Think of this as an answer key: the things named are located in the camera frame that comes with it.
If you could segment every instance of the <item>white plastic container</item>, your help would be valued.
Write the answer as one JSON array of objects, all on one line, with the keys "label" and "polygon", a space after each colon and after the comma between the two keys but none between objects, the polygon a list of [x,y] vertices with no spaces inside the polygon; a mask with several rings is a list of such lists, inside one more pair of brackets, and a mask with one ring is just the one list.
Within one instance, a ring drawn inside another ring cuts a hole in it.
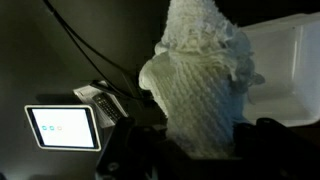
[{"label": "white plastic container", "polygon": [[270,117],[286,126],[320,119],[320,14],[298,14],[245,27],[266,83],[252,86],[244,116]]}]

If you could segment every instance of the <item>display screen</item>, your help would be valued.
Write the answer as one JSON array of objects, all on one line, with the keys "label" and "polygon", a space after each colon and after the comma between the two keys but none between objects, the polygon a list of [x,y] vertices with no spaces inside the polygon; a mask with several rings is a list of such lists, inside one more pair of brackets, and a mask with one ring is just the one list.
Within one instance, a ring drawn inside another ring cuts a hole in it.
[{"label": "display screen", "polygon": [[85,109],[32,109],[45,146],[94,147]]}]

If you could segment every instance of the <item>knitted cover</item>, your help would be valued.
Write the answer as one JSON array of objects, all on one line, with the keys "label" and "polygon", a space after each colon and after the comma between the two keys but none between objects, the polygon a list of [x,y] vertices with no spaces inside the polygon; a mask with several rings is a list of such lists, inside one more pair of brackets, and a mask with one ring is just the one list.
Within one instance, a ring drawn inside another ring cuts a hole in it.
[{"label": "knitted cover", "polygon": [[192,158],[228,158],[233,125],[254,77],[250,43],[212,0],[171,0],[156,55],[140,72],[168,118],[172,138]]}]

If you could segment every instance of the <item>dark background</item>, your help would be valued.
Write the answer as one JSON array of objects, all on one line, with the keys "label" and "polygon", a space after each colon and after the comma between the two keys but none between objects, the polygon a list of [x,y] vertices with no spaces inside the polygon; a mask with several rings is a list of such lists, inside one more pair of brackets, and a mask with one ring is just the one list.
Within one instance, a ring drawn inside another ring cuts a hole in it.
[{"label": "dark background", "polygon": [[[153,47],[165,27],[169,5],[168,0],[51,2],[93,47],[133,73],[139,72],[152,57]],[[239,26],[320,11],[315,1],[217,0],[216,3]],[[72,89],[101,77],[41,0],[0,0],[0,17],[0,172],[13,180],[93,179],[99,153],[40,150],[23,107],[68,103]],[[134,83],[126,83],[107,63],[92,53],[89,55],[118,87],[127,91],[134,87]],[[130,108],[133,116],[145,124],[162,121],[157,109],[135,103]],[[320,146],[319,125],[293,130]]]}]

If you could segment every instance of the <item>cable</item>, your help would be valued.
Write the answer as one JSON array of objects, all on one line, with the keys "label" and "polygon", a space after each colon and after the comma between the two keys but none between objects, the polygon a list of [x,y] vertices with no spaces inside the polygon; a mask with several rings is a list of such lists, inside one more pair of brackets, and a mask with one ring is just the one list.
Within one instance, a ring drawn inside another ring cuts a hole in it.
[{"label": "cable", "polygon": [[[126,98],[130,98],[130,99],[134,99],[134,100],[148,100],[145,98],[137,98],[137,97],[133,97],[128,95],[128,93],[123,92],[122,90],[118,89],[110,80],[108,80],[108,78],[100,71],[100,69],[93,63],[93,61],[90,59],[90,57],[86,54],[86,52],[81,48],[81,46],[78,44],[77,40],[73,37],[73,35],[75,37],[79,37],[79,41],[84,42],[84,45],[86,45],[88,48],[91,47],[89,44],[87,44],[79,35],[76,35],[76,33],[72,30],[72,28],[62,19],[62,17],[56,12],[56,10],[53,8],[53,6],[49,3],[48,0],[44,0],[44,3],[48,6],[49,10],[53,13],[53,15],[55,16],[55,18],[57,19],[57,21],[59,22],[59,24],[63,27],[63,29],[65,30],[65,32],[67,33],[67,35],[70,37],[70,39],[72,40],[72,42],[75,44],[75,46],[79,49],[79,51],[83,54],[83,56],[88,60],[88,62],[92,65],[92,67],[104,78],[104,80],[107,82],[107,84],[113,89],[107,89],[108,93],[113,94],[115,96],[123,96]],[[102,57],[104,57],[101,53],[99,53],[98,51],[96,51],[95,49],[93,50],[94,52],[100,54]],[[120,70],[123,69],[120,66],[118,66],[117,64],[113,63],[112,61],[110,61],[112,65],[115,65],[116,67],[119,67]]]},{"label": "cable", "polygon": [[59,21],[59,23],[63,26],[66,26],[67,29],[81,42],[83,43],[87,48],[89,48],[91,51],[93,51],[96,55],[98,55],[100,58],[102,58],[104,61],[106,61],[107,63],[109,63],[110,65],[112,65],[113,67],[115,67],[116,69],[118,69],[120,72],[126,74],[129,77],[132,77],[133,75],[126,69],[122,68],[121,66],[119,66],[118,64],[116,64],[115,62],[111,61],[110,59],[108,59],[106,56],[104,56],[103,54],[101,54],[99,51],[97,51],[95,48],[93,48],[90,44],[88,44],[81,36],[78,35],[78,33],[76,33],[72,27],[69,26],[69,24],[60,16],[60,14],[55,10],[55,8],[50,4],[50,2],[48,0],[44,0],[44,3],[47,5],[47,7],[49,8],[49,10],[53,13],[53,15],[56,17],[56,19]]}]

